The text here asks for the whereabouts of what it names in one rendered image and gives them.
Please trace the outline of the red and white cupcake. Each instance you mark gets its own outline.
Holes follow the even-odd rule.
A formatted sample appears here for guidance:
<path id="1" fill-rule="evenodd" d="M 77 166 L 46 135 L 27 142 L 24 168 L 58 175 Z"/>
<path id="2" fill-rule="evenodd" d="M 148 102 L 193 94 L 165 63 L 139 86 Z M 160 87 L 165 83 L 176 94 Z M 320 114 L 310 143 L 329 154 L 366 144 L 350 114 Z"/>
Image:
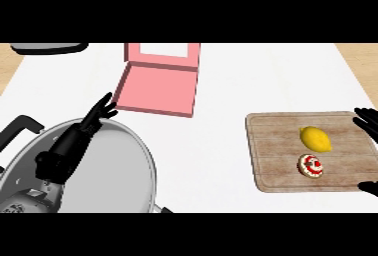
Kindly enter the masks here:
<path id="1" fill-rule="evenodd" d="M 312 154 L 303 154 L 298 158 L 297 168 L 309 178 L 319 178 L 323 175 L 323 165 L 319 158 Z"/>

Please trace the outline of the dark grey appliance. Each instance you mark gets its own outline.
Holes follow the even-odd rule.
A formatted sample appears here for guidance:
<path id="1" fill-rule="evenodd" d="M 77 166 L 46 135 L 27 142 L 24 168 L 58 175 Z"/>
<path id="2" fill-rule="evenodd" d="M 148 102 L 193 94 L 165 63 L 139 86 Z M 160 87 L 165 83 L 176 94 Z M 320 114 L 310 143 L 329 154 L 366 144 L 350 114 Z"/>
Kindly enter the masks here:
<path id="1" fill-rule="evenodd" d="M 19 55 L 56 55 L 81 52 L 87 43 L 12 43 L 10 48 Z"/>

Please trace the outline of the pink cardboard box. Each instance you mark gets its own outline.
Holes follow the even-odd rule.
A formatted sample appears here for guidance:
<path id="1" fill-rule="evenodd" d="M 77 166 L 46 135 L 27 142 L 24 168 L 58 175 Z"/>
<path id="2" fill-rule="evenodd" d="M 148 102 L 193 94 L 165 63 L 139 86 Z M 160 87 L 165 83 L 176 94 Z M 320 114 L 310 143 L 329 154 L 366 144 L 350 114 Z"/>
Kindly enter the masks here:
<path id="1" fill-rule="evenodd" d="M 142 52 L 140 43 L 124 44 L 127 62 L 114 101 L 121 110 L 193 116 L 201 44 L 186 43 L 186 56 Z"/>

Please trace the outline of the yellow lemon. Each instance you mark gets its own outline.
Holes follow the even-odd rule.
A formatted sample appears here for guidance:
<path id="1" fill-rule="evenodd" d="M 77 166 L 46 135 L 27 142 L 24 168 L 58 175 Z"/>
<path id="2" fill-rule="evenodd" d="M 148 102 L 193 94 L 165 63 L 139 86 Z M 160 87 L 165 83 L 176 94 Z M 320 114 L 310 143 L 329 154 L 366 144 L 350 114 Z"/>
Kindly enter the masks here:
<path id="1" fill-rule="evenodd" d="M 300 139 L 304 146 L 315 152 L 331 152 L 332 145 L 328 134 L 316 127 L 307 126 L 300 129 Z"/>

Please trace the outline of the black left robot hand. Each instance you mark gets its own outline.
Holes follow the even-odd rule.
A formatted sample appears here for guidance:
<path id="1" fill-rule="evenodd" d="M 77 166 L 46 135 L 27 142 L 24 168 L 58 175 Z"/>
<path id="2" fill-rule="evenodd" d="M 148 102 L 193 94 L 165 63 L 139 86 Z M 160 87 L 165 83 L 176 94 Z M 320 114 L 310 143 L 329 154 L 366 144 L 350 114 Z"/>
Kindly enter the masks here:
<path id="1" fill-rule="evenodd" d="M 50 183 L 64 185 L 69 179 L 89 148 L 95 134 L 102 128 L 102 119 L 118 114 L 117 103 L 109 103 L 108 93 L 92 107 L 80 123 L 74 123 L 55 141 L 53 146 L 35 157 L 35 177 Z"/>

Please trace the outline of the large silver pan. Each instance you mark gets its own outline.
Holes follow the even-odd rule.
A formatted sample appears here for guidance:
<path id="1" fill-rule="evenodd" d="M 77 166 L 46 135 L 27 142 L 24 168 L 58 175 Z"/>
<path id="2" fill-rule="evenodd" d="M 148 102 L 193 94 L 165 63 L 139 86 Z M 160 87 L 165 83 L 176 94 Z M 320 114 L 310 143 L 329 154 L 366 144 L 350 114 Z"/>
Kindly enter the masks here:
<path id="1" fill-rule="evenodd" d="M 0 203 L 21 190 L 41 186 L 35 156 L 50 149 L 74 124 L 43 131 L 0 173 Z M 157 205 L 157 168 L 149 149 L 133 130 L 105 119 L 67 184 L 59 213 L 167 213 Z"/>

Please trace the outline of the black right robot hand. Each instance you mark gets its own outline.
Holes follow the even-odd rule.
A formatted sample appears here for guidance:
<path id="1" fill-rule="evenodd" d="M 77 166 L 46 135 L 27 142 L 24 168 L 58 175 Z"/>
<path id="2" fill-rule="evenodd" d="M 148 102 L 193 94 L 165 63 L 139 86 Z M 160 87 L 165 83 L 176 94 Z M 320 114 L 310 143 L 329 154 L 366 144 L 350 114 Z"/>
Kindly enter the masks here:
<path id="1" fill-rule="evenodd" d="M 354 113 L 357 116 L 353 118 L 353 123 L 378 144 L 378 111 L 372 108 L 356 108 Z M 378 197 L 378 181 L 363 181 L 357 184 L 357 188 Z"/>

